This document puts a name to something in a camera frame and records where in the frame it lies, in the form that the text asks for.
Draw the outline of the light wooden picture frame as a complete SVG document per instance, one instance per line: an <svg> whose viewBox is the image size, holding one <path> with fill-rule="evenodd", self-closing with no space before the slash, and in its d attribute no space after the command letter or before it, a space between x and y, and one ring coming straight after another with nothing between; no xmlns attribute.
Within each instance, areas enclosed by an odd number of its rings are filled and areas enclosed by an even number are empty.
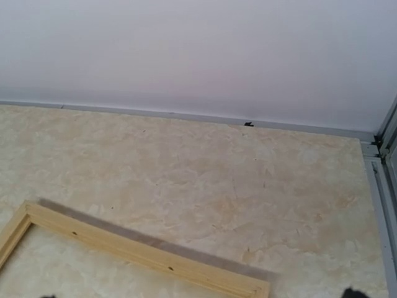
<svg viewBox="0 0 397 298"><path fill-rule="evenodd" d="M46 228L129 263L170 274L233 297L268 297L270 283L190 260L117 233L25 201L1 230L1 264L5 264L31 226Z"/></svg>

